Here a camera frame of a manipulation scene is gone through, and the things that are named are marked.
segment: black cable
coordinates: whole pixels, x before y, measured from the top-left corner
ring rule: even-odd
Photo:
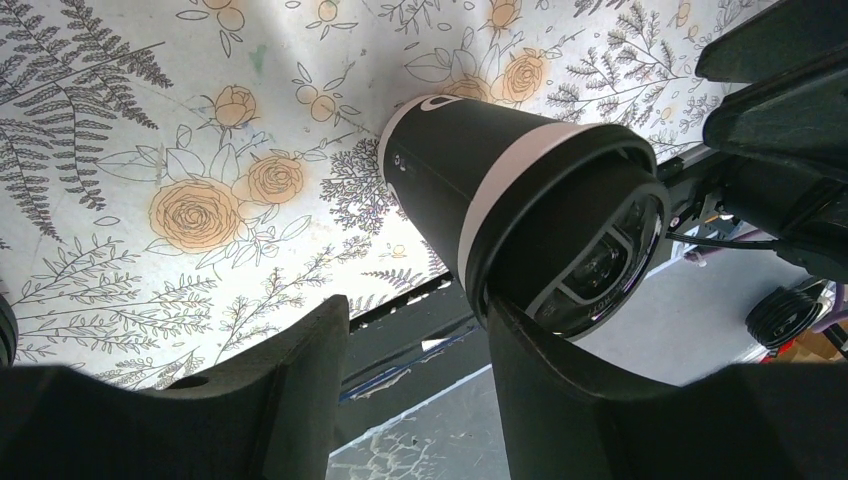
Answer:
[[[735,248],[737,250],[774,250],[777,244],[774,240],[762,242],[734,242],[730,240],[714,240],[712,238],[690,237],[680,233],[668,232],[665,237],[676,242],[691,243],[703,247]]]
[[[836,347],[836,350],[848,360],[848,352],[845,351],[845,344],[848,343],[848,333],[838,323],[827,327],[822,333],[830,340],[831,345]]]
[[[808,329],[822,308],[821,303],[804,291],[777,287],[751,310],[745,326],[757,342],[772,350]]]

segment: wheel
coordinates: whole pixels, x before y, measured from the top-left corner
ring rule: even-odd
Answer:
[[[12,365],[17,348],[18,322],[9,302],[0,295],[0,367]]]

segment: floral wallpaper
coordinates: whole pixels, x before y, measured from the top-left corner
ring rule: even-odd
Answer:
[[[379,178],[405,101],[619,123],[665,160],[731,88],[700,51],[766,3],[0,0],[17,364],[161,388],[331,293],[374,308],[444,270]]]

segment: small hole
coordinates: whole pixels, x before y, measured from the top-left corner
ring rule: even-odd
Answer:
[[[209,383],[209,379],[202,375],[192,375],[190,377],[182,378],[172,383],[170,387],[166,388],[166,390],[181,390],[183,388],[194,388],[199,387],[201,385],[206,385]]]

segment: wire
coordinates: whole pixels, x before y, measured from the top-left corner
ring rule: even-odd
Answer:
[[[413,366],[416,363],[426,362],[430,358],[432,358],[432,357],[436,356],[437,354],[443,352],[446,348],[450,347],[454,343],[459,342],[459,341],[463,340],[465,337],[467,337],[468,335],[476,332],[479,328],[480,328],[480,326],[476,325],[476,326],[474,326],[474,328],[471,328],[470,330],[468,330],[465,333],[461,333],[459,335],[454,335],[452,337],[449,337],[449,338],[445,339],[445,341],[443,341],[442,343],[437,345],[436,347],[424,352],[423,355],[421,355],[420,357],[418,357],[418,358],[416,358],[416,359],[414,359],[410,362],[407,362],[403,365],[391,367],[388,370],[386,370],[385,372],[375,376],[371,380],[367,380],[367,381],[363,382],[362,384],[357,385],[356,387],[353,387],[346,392],[342,392],[341,395],[339,395],[339,404],[345,403],[349,400],[353,400],[358,395],[362,395],[364,393],[367,393],[369,390],[372,390],[373,388],[375,388],[375,387],[377,387],[381,384],[386,384],[393,377],[395,377],[399,373],[403,372],[407,368]]]
[[[836,323],[848,320],[848,310],[845,310],[845,285],[836,283],[833,292],[833,308],[830,313],[812,326],[815,333],[821,333]]]
[[[774,240],[762,242],[736,242],[727,240],[713,240],[711,238],[690,237],[689,235],[682,235],[674,232],[666,233],[665,237],[669,240],[691,243],[692,245],[700,245],[704,247],[733,248],[737,250],[774,250],[774,246],[777,243]]]

